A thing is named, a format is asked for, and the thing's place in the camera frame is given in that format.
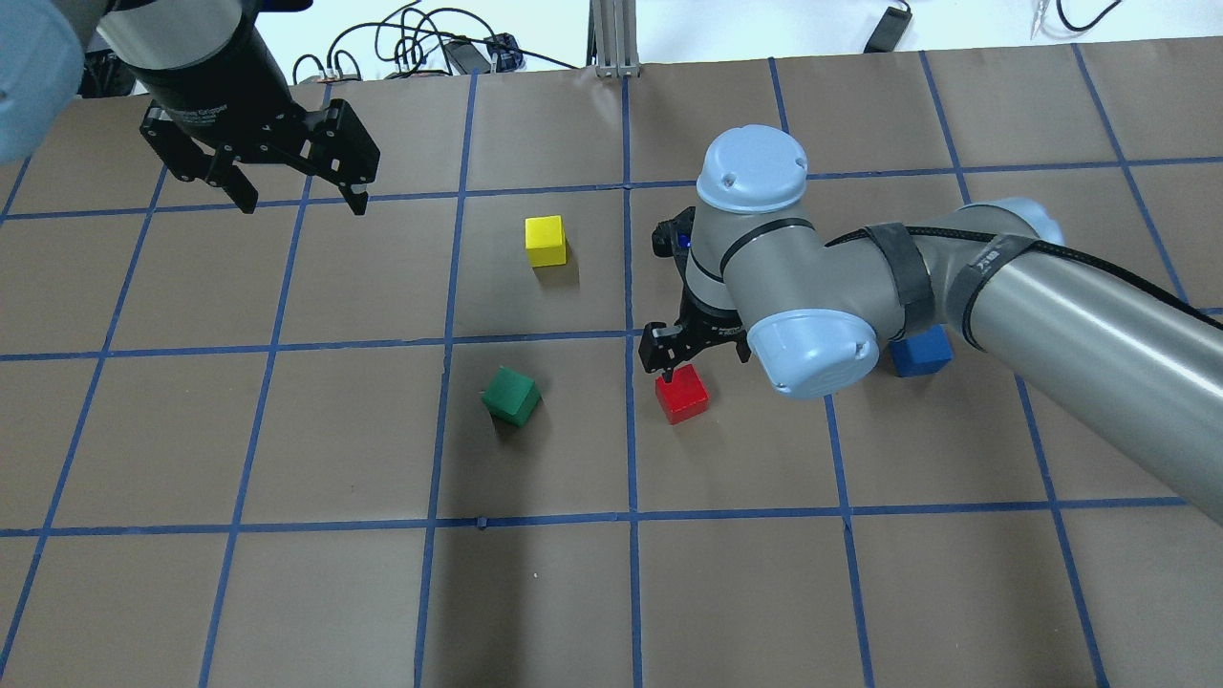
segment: blue tape line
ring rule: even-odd
[[[1093,163],[1044,163],[1029,165],[978,165],[964,167],[965,174],[1008,172],[1008,171],[1047,171],[1047,170],[1099,170],[1117,169],[1120,164],[1117,160],[1099,160]]]
[[[862,580],[857,571],[857,545],[854,541],[854,510],[849,501],[849,483],[845,480],[845,461],[841,456],[837,408],[832,396],[824,397],[824,414],[828,417],[833,470],[837,473],[837,501],[843,522],[841,533],[845,539],[845,561],[849,566],[849,589],[854,600],[854,622],[857,626],[857,651],[862,657],[862,683],[866,688],[874,688],[874,665],[871,661],[871,639],[866,633],[866,606],[862,602]]]
[[[1223,156],[1203,156],[1203,158],[1159,158],[1151,160],[1126,160],[1126,164],[1131,167],[1148,167],[1148,166],[1172,166],[1172,165],[1210,165],[1210,164],[1223,164]],[[1082,169],[1118,169],[1121,164],[1118,161],[1085,161],[1085,163],[1046,163],[1046,164],[1027,164],[1027,165],[980,165],[980,166],[961,166],[959,171],[964,174],[989,174],[989,172],[1009,172],[1009,171],[1044,171],[1044,170],[1082,170]],[[907,170],[854,170],[854,171],[839,171],[839,172],[813,172],[808,174],[807,178],[815,180],[828,180],[828,178],[874,178],[874,177],[893,177],[893,176],[926,176],[926,175],[954,175],[956,174],[956,167],[923,167],[923,169],[907,169]],[[588,183],[588,185],[576,185],[576,186],[538,186],[538,187],[522,187],[522,188],[486,188],[486,189],[471,189],[466,192],[468,198],[472,197],[488,197],[488,196],[523,196],[533,193],[581,193],[587,191],[615,191],[619,188],[675,188],[685,186],[696,186],[696,180],[693,178],[680,178],[680,180],[667,180],[667,181],[629,181],[620,183]],[[435,192],[421,192],[421,193],[384,193],[380,196],[371,196],[369,202],[384,202],[384,200],[419,200],[429,198],[457,198],[459,193],[456,191],[435,191]],[[311,198],[307,204],[311,205],[329,205],[336,203],[344,203],[344,198]],[[264,200],[259,203],[260,208],[265,207],[287,207],[296,205],[298,200]],[[226,203],[207,203],[198,205],[169,205],[157,208],[157,213],[186,213],[186,211],[199,211],[199,210],[231,210],[234,207]],[[7,215],[9,219],[53,219],[53,218],[84,218],[84,216],[98,216],[98,215],[125,215],[125,214],[141,214],[144,211],[142,208],[110,208],[102,210],[57,210],[49,213],[16,213]]]
[[[629,524],[629,605],[632,616],[632,686],[642,688],[646,672],[641,653],[641,525],[636,522]]]
[[[581,339],[620,339],[631,336],[634,330],[593,329],[577,331],[537,331],[527,334],[482,334],[475,336],[451,337],[455,346],[467,343],[498,343],[505,341],[555,341]],[[323,352],[333,349],[391,349],[405,347],[442,347],[446,340],[439,336],[422,339],[357,339],[351,341],[300,341],[296,343],[278,343],[278,352]],[[240,343],[235,347],[177,347],[169,349],[120,349],[108,352],[108,359],[138,359],[150,357],[205,357],[218,354],[267,354],[272,347],[267,343]],[[102,352],[51,352],[46,354],[0,354],[0,364],[16,362],[67,362],[76,359],[98,359]]]
[[[830,178],[876,178],[888,176],[932,176],[955,174],[951,167],[922,167],[912,170],[866,170],[845,172],[812,172],[807,175],[808,181],[824,181]]]
[[[259,200],[259,208],[289,208],[301,204],[300,199],[294,200]],[[166,205],[158,208],[158,213],[198,213],[201,210],[232,210],[234,203],[197,203],[190,205]]]
[[[969,203],[969,183],[964,178],[964,167],[960,165],[960,154],[955,149],[955,139],[951,137],[951,127],[947,122],[947,110],[943,108],[943,99],[938,95],[938,84],[934,82],[934,71],[929,67],[929,57],[926,51],[917,53],[921,59],[921,68],[926,73],[926,84],[929,87],[929,95],[934,99],[934,112],[938,115],[938,126],[943,130],[943,139],[947,142],[947,153],[951,156],[951,169],[955,171],[955,181],[960,185],[960,197]]]
[[[1125,159],[1131,167],[1151,167],[1159,165],[1217,165],[1223,163],[1223,155],[1211,155],[1206,158],[1156,158],[1152,160]]]
[[[467,202],[467,169],[471,161],[471,130],[476,119],[476,86],[478,75],[471,75],[467,88],[467,114],[462,132],[462,158],[459,165],[459,194],[455,208],[454,241],[450,247],[450,284],[446,291],[445,353],[442,362],[442,385],[438,392],[438,425],[433,437],[433,475],[429,480],[429,519],[438,516],[438,494],[442,489],[442,458],[445,450],[446,407],[450,401],[450,371],[454,356],[455,295],[459,290],[459,253],[462,249],[464,207]],[[429,627],[429,588],[433,580],[433,551],[437,529],[424,532],[424,557],[421,563],[421,596],[416,617],[416,653],[413,686],[424,677],[424,637]]]
[[[328,84],[324,100],[330,98],[330,93],[331,84]],[[289,302],[289,286],[292,284],[294,264],[297,260],[297,246],[301,241],[306,208],[309,207],[309,189],[313,181],[313,176],[307,176],[306,182],[302,185],[302,194],[297,202],[297,216],[294,219],[294,232],[289,240],[289,254],[285,257],[285,270],[280,279],[280,297],[276,301],[276,315],[272,323],[272,342],[268,347],[268,362],[263,370],[263,382],[259,386],[259,400],[254,407],[254,422],[252,423],[251,439],[246,447],[246,458],[242,462],[242,475],[238,479],[237,497],[234,500],[234,516],[230,519],[229,538],[225,540],[225,556],[221,560],[220,579],[216,583],[216,598],[213,600],[213,613],[208,623],[208,637],[204,642],[204,659],[199,668],[199,688],[208,686],[208,678],[213,668],[216,632],[220,627],[221,612],[225,607],[225,593],[229,589],[230,571],[234,567],[234,549],[237,545],[242,511],[246,508],[246,494],[251,484],[254,456],[259,447],[259,433],[263,430],[263,414],[268,407],[268,391],[272,389],[272,376],[276,368],[276,352],[280,346],[281,326],[285,321],[285,306]]]
[[[488,197],[488,196],[528,196],[534,193],[586,193],[591,191],[615,191],[618,188],[624,188],[623,183],[581,183],[574,186],[532,186],[523,188],[484,188],[479,191],[468,191],[467,197]]]
[[[1113,122],[1108,119],[1108,111],[1104,110],[1104,101],[1099,98],[1099,90],[1096,89],[1096,82],[1091,78],[1091,72],[1087,70],[1087,62],[1082,57],[1082,50],[1079,49],[1079,44],[1076,43],[1071,43],[1070,49],[1074,51],[1075,61],[1079,62],[1079,71],[1082,73],[1082,79],[1087,83],[1087,90],[1091,93],[1091,101],[1096,104],[1096,111],[1099,114],[1099,121],[1104,125],[1104,131],[1108,133],[1108,142],[1113,145],[1113,152],[1117,154],[1117,161],[1121,166],[1121,174],[1125,175],[1125,182],[1130,185],[1130,193],[1134,194],[1134,202],[1139,204],[1139,211],[1142,213],[1142,221],[1146,222],[1147,231],[1151,233],[1151,240],[1155,241],[1155,247],[1159,252],[1159,259],[1163,260],[1163,266],[1168,270],[1168,276],[1172,279],[1172,285],[1177,290],[1177,296],[1180,296],[1180,299],[1188,303],[1189,295],[1185,292],[1185,287],[1180,282],[1180,276],[1177,274],[1175,265],[1172,264],[1172,255],[1168,254],[1168,249],[1163,244],[1159,230],[1155,226],[1155,219],[1151,216],[1151,210],[1147,208],[1146,200],[1142,198],[1142,192],[1139,189],[1139,183],[1134,178],[1134,172],[1130,171],[1130,163],[1125,159],[1125,152],[1121,150],[1121,142],[1117,138],[1117,132],[1113,130]]]
[[[428,528],[429,519],[405,518],[382,521],[328,521],[318,523],[247,523],[238,527],[241,533],[333,533],[350,530],[411,530]]]
[[[1036,425],[1036,413],[1032,411],[1032,401],[1027,396],[1027,385],[1021,378],[1015,376],[1015,387],[1019,390],[1019,401],[1024,407],[1024,417],[1027,419],[1027,431],[1032,437],[1032,448],[1036,451],[1036,463],[1041,469],[1041,480],[1044,481],[1044,494],[1049,501],[1049,512],[1053,514],[1053,528],[1058,535],[1058,545],[1062,549],[1062,560],[1065,563],[1066,578],[1070,580],[1070,593],[1074,595],[1074,606],[1079,611],[1079,623],[1082,626],[1082,635],[1087,642],[1087,655],[1091,657],[1091,668],[1096,673],[1096,686],[1108,687],[1108,676],[1104,673],[1104,662],[1099,656],[1099,646],[1096,644],[1096,632],[1092,629],[1091,615],[1087,612],[1087,601],[1082,595],[1082,585],[1079,582],[1079,569],[1074,562],[1074,552],[1070,551],[1070,539],[1066,536],[1065,522],[1062,519],[1062,510],[1058,503],[1058,494],[1053,486],[1053,475],[1049,473],[1049,464],[1044,457],[1044,445],[1041,442],[1041,431]]]
[[[637,502],[637,411],[634,396],[634,314],[632,314],[632,116],[629,99],[629,77],[620,77],[620,145],[624,163],[624,198],[620,208],[624,222],[624,418],[625,450],[629,480],[629,513],[636,513]],[[632,633],[632,686],[645,682],[641,654],[641,538],[637,522],[629,525],[629,609]]]
[[[428,200],[430,198],[457,198],[459,193],[455,191],[422,191],[417,193],[379,193],[377,196],[371,194],[371,200]]]
[[[558,339],[619,339],[625,332],[621,329],[592,329],[585,331],[536,331],[527,334],[479,334],[473,336],[455,336],[455,343],[498,343],[503,341],[553,341]]]
[[[1058,500],[1059,510],[1126,510],[1188,507],[1184,497],[1115,497],[1112,500]]]
[[[26,170],[29,169],[31,158],[27,155],[21,163],[21,169],[17,170],[17,177],[12,180],[12,188],[9,189],[9,197],[5,198],[4,208],[0,208],[0,225],[4,224],[5,218],[9,216],[9,211],[12,210],[12,202],[17,199],[17,189],[21,188],[21,182],[26,178]]]
[[[102,352],[59,352],[50,354],[0,354],[0,363],[10,362],[71,362],[76,359],[100,359]]]
[[[147,208],[108,208],[103,210],[54,210],[49,213],[12,213],[11,220],[45,220],[61,218],[97,218],[105,215],[143,215]]]
[[[26,604],[29,601],[29,591],[34,585],[34,577],[38,576],[38,565],[43,558],[43,550],[46,547],[46,538],[55,523],[55,512],[60,508],[60,500],[64,497],[64,488],[68,481],[68,473],[72,470],[72,463],[76,459],[77,448],[81,446],[81,435],[84,431],[86,419],[89,418],[89,408],[93,404],[93,397],[98,392],[98,381],[102,380],[102,369],[106,363],[106,353],[110,351],[111,342],[115,340],[115,330],[119,328],[119,315],[124,310],[124,302],[127,301],[127,292],[132,286],[132,275],[136,274],[136,263],[141,258],[141,251],[144,248],[144,238],[148,236],[149,224],[153,221],[153,210],[157,208],[157,200],[161,196],[161,187],[165,183],[166,167],[161,167],[161,172],[158,175],[157,186],[153,187],[153,197],[149,199],[149,204],[144,208],[144,221],[141,222],[141,232],[136,237],[136,244],[132,247],[132,257],[127,262],[127,271],[124,273],[122,286],[119,287],[119,297],[115,299],[115,309],[110,313],[110,324],[106,326],[106,336],[102,343],[102,353],[98,357],[98,364],[93,368],[93,378],[89,379],[89,387],[84,395],[84,402],[81,404],[81,414],[77,417],[76,428],[72,430],[72,440],[68,442],[67,455],[64,457],[64,466],[60,468],[59,479],[55,483],[55,491],[51,494],[51,503],[46,508],[46,518],[43,519],[43,534],[39,535],[38,543],[34,545],[34,556],[29,562],[29,569],[26,572],[26,580],[21,587],[21,595],[17,599],[17,606],[13,609],[12,622],[9,624],[9,633],[5,635],[4,649],[0,650],[0,679],[4,678],[5,667],[9,665],[9,655],[12,653],[12,644],[17,639],[17,629],[21,626],[21,618],[26,612]]]
[[[1103,500],[1059,500],[1060,510],[1140,510],[1189,507],[1181,497],[1117,497]],[[1051,502],[981,502],[964,505],[881,505],[850,507],[854,517],[978,514],[998,512],[1041,512]],[[840,507],[770,507],[756,510],[702,510],[658,512],[596,512],[498,517],[486,519],[487,528],[530,528],[536,525],[575,525],[582,523],[646,523],[676,521],[748,521],[781,518],[841,518]],[[241,523],[238,533],[323,533],[346,530],[412,530],[426,528],[476,528],[475,518],[410,518],[379,521]],[[199,523],[179,525],[99,525],[66,528],[4,528],[0,538],[82,538],[91,535],[194,535],[229,533],[230,524]]]
[[[781,97],[781,77],[777,73],[777,60],[768,59],[768,73],[773,77],[773,98],[777,100],[777,117],[781,121],[781,131],[790,133],[790,120],[785,116],[785,98]]]
[[[642,512],[637,514],[636,521],[730,521],[756,518],[830,518],[840,516],[840,507],[773,507],[761,510]]]
[[[115,536],[115,535],[201,535],[229,533],[230,527],[221,523],[201,523],[183,525],[81,525],[53,528],[51,538]]]
[[[1040,512],[1048,502],[981,502],[970,505],[884,505],[852,507],[854,516],[980,514],[993,512]]]
[[[110,352],[108,359],[143,359],[152,357],[210,357],[216,354],[267,354],[270,347],[252,346],[242,347],[177,347],[172,349],[124,349]]]
[[[635,181],[630,188],[680,188],[684,186],[696,186],[695,178],[676,178],[671,181]]]

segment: black tape wrap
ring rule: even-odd
[[[802,218],[781,218],[781,219],[775,219],[773,221],[767,221],[757,226],[756,229],[748,231],[747,233],[740,236],[739,238],[735,240],[734,243],[730,244],[729,248],[726,248],[726,252],[722,254],[722,262],[718,264],[718,271],[720,271],[722,274],[726,274],[726,265],[730,263],[730,258],[734,258],[735,253],[737,253],[739,249],[742,248],[744,246],[747,246],[748,243],[756,241],[757,238],[764,236],[766,233],[777,231],[779,229],[786,229],[790,226],[805,226],[811,231],[816,230],[815,225],[812,225],[810,221]]]
[[[964,340],[977,351],[985,352],[972,336],[970,319],[972,318],[972,306],[977,302],[981,288],[1007,263],[1024,254],[1037,241],[1040,240],[1035,236],[998,235],[993,241],[986,243],[986,247],[969,264],[960,268],[959,274],[951,281],[951,288],[947,293],[947,321],[953,325],[958,324]]]
[[[929,270],[909,227],[900,222],[872,224],[863,227],[888,260],[896,297],[905,309],[905,323],[892,336],[896,341],[911,331],[922,331],[934,324],[934,287]]]

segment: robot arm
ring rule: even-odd
[[[45,134],[79,79],[73,40],[88,40],[97,27],[153,94],[141,133],[177,178],[203,178],[251,213],[258,191],[234,163],[279,163],[335,183],[352,211],[364,213],[378,145],[345,100],[333,99],[318,111],[294,101],[254,28],[249,2],[15,1],[22,7],[0,10],[0,26],[9,18],[13,37],[40,38],[28,53],[15,38],[17,45],[0,54],[0,93],[9,94],[9,103],[0,100],[0,161],[28,154]],[[48,37],[56,38],[61,59],[42,73],[28,55],[46,50]]]
[[[676,324],[643,331],[647,371],[669,375],[735,341],[779,393],[818,398],[870,373],[881,339],[947,323],[1223,523],[1217,323],[1069,259],[1031,200],[824,246],[800,204],[805,185],[806,155],[780,131],[753,125],[714,141],[697,205],[654,235],[685,288]]]

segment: black cable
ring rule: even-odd
[[[488,32],[489,40],[495,40],[497,39],[497,32],[493,31],[493,27],[489,26],[488,22],[486,22],[482,17],[479,17],[479,16],[472,13],[472,12],[468,12],[467,10],[460,10],[457,7],[438,7],[437,10],[429,10],[428,12],[421,12],[421,21],[417,22],[416,29],[412,31],[412,38],[416,38],[417,35],[419,35],[419,32],[424,27],[424,22],[426,21],[428,21],[429,26],[433,27],[433,31],[437,32],[438,31],[438,26],[435,23],[433,23],[433,16],[434,15],[440,15],[440,13],[444,13],[444,12],[451,12],[451,13],[456,13],[456,15],[464,15],[464,16],[467,16],[467,17],[471,17],[471,18],[476,20],[477,22],[481,23],[481,26],[484,27],[484,31]],[[438,33],[438,48],[444,48],[444,44],[442,43],[440,32]],[[424,54],[421,57],[421,60],[417,62],[417,66],[413,67],[408,73],[416,73],[419,70],[419,67],[424,66],[424,61],[427,59],[428,59],[428,54]],[[446,65],[446,73],[454,76],[455,71],[454,71],[454,67],[450,65],[450,60],[449,59],[445,60],[445,65]]]
[[[361,76],[361,65],[357,64],[357,59],[352,56],[352,53],[349,53],[347,50],[336,50],[335,56],[339,57],[340,55],[349,56],[349,61],[352,62],[352,68],[357,71],[357,79],[363,81]],[[338,72],[340,72],[340,60],[335,61],[335,68]],[[338,76],[344,76],[344,73],[340,72]]]
[[[385,26],[385,27],[390,27],[390,28],[400,28],[404,24],[396,24],[396,23],[390,23],[390,22],[362,22],[362,23],[358,23],[358,24],[350,26],[349,28],[341,31],[340,34],[336,35],[334,40],[331,40],[331,45],[327,49],[327,64],[328,64],[328,66],[330,67],[330,66],[333,66],[335,64],[335,46],[339,45],[340,40],[342,40],[346,35],[349,35],[350,33],[352,33],[352,32],[355,32],[357,29],[361,29],[361,28],[371,28],[371,27],[379,27],[379,26]],[[479,43],[482,45],[493,45],[493,46],[497,46],[497,48],[514,49],[510,45],[505,45],[505,44],[499,43],[497,40],[481,40],[478,38],[467,38],[465,35],[459,35],[459,34],[455,34],[455,33],[445,32],[445,31],[421,29],[421,32],[424,33],[426,35],[437,35],[439,38],[450,38],[450,39],[459,38],[459,39],[462,39],[462,40],[470,40],[472,43]],[[521,48],[517,48],[515,50],[517,53],[522,53],[523,55],[530,55],[532,57],[538,57],[541,60],[544,60],[547,62],[552,62],[554,65],[559,65],[561,67],[567,67],[567,68],[571,68],[571,70],[578,68],[578,67],[576,67],[574,65],[570,65],[569,62],[563,62],[563,61],[556,60],[554,57],[549,57],[547,55],[541,55],[539,53],[532,53],[530,50],[523,50]]]
[[[413,5],[419,5],[419,4],[421,4],[421,0],[412,0],[411,2],[408,2],[406,5],[401,5],[401,6],[396,7],[395,10],[393,10],[391,13],[386,15],[383,18],[383,21],[384,22],[389,22],[393,18],[395,18],[395,15],[399,15],[399,22],[400,23],[406,23],[407,22],[407,11],[411,10]],[[382,45],[382,29],[383,29],[383,27],[378,27],[378,29],[374,31],[374,55],[379,60],[382,60],[384,62],[390,62],[391,59],[383,57],[382,53],[378,51],[378,46]],[[400,31],[400,39],[402,40],[402,38],[405,35],[406,35],[406,31],[401,29]]]
[[[909,233],[914,236],[936,236],[939,238],[960,238],[964,241],[976,241],[978,243],[988,243],[993,241],[997,236],[996,233],[985,233],[981,231],[963,231],[959,229],[947,229],[942,226],[906,226]],[[826,246],[837,246],[839,243],[845,243],[848,241],[856,241],[859,238],[866,238],[868,233],[865,229],[859,229],[849,233],[838,236],[833,238]],[[1170,293],[1167,288],[1153,284],[1152,281],[1142,277],[1115,263],[1110,263],[1091,253],[1084,253],[1082,251],[1076,251],[1074,248],[1066,248],[1065,246],[1058,246],[1057,243],[1049,243],[1048,241],[1037,241],[1032,243],[1029,248],[1030,251],[1038,251],[1041,253],[1047,253],[1058,258],[1064,258],[1068,260],[1074,260],[1076,263],[1082,263],[1087,266],[1096,268],[1103,273],[1110,274],[1117,279],[1129,284],[1130,286],[1145,292],[1147,296],[1159,301],[1166,306],[1170,306],[1186,315],[1192,317],[1199,321],[1203,321],[1214,329],[1223,330],[1223,323],[1219,323],[1214,318],[1202,313],[1197,308],[1190,306],[1189,303],[1181,301],[1177,295]]]
[[[302,62],[305,62],[306,60],[314,60],[314,64],[318,65],[318,72],[319,73],[323,73],[325,71],[323,68],[323,60],[319,60],[317,56],[312,55],[309,53],[306,53],[301,57],[297,57],[297,61],[294,62],[294,86],[297,86],[297,67],[302,66]]]
[[[407,34],[407,28],[408,28],[407,27],[407,15],[408,15],[408,12],[411,12],[413,15],[419,15],[421,16],[421,23],[417,24],[417,27],[422,27],[426,22],[428,22],[429,27],[433,31],[439,31],[438,29],[438,24],[433,22],[433,20],[429,17],[429,15],[427,15],[426,12],[422,12],[421,10],[417,10],[416,7],[413,7],[413,5],[416,5],[417,2],[419,2],[419,0],[416,0],[416,2],[411,2],[408,5],[405,5],[405,6],[402,6],[402,7],[400,7],[399,10],[395,11],[395,12],[399,12],[399,22],[402,26],[399,27],[399,29],[400,29],[399,31],[399,40],[395,42],[395,45],[391,49],[391,56],[389,59],[384,57],[378,51],[378,45],[379,45],[379,43],[378,43],[378,34],[382,32],[382,27],[379,27],[375,31],[375,33],[374,33],[374,54],[377,54],[378,59],[382,60],[382,61],[384,61],[384,62],[395,62],[395,68],[396,70],[406,70],[406,68],[410,67],[410,65],[412,66],[412,68],[419,68],[421,62],[423,62],[426,60],[426,56],[428,55],[428,53],[426,53],[424,48],[421,44],[419,33],[413,32],[413,34],[411,37],[408,37],[408,34]],[[408,40],[412,42],[411,53],[406,53],[406,51],[401,53],[400,48],[404,46]],[[440,48],[440,45],[442,45],[442,38],[438,38],[438,46]]]
[[[1062,26],[1066,27],[1068,29],[1070,29],[1070,31],[1073,31],[1075,33],[1082,33],[1085,31],[1091,31],[1092,28],[1095,28],[1096,24],[1098,24],[1101,20],[1103,20],[1104,17],[1108,16],[1108,12],[1112,12],[1113,10],[1115,10],[1117,6],[1120,5],[1120,4],[1121,4],[1121,0],[1113,0],[1112,5],[1104,7],[1103,12],[1096,15],[1096,18],[1091,20],[1091,23],[1088,23],[1087,26],[1081,26],[1080,27],[1080,26],[1074,26],[1073,23],[1070,23],[1070,20],[1066,18],[1065,10],[1062,9],[1062,0],[1057,0],[1058,18],[1062,20]]]
[[[439,48],[442,48],[442,45],[434,45],[433,48],[429,48],[428,50],[426,50],[424,54],[421,55],[421,59],[416,60],[412,64],[411,68],[408,68],[407,71],[404,71],[404,72],[399,72],[399,76],[400,77],[410,77],[410,76],[415,76],[415,75],[418,75],[418,73],[444,73],[444,75],[448,75],[448,76],[454,76],[455,72],[454,72],[454,68],[451,68],[449,61],[445,62],[445,67],[446,68],[444,68],[444,70],[427,70],[427,68],[423,68],[424,65],[426,65],[426,62],[429,59],[429,55],[437,53]]]
[[[459,7],[438,7],[437,10],[429,10],[428,12],[424,13],[424,16],[428,17],[428,18],[432,18],[433,15],[440,15],[443,12],[451,12],[451,13],[464,15],[464,16],[471,17],[471,18],[476,20],[477,22],[479,22],[481,26],[484,27],[484,31],[488,32],[488,37],[489,38],[493,38],[494,35],[497,35],[497,32],[493,31],[493,27],[488,26],[488,22],[486,22],[478,15],[468,12],[467,10],[460,10]]]

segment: yellow cube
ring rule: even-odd
[[[569,255],[565,253],[565,225],[560,222],[560,215],[527,218],[527,258],[533,268],[565,264]]]

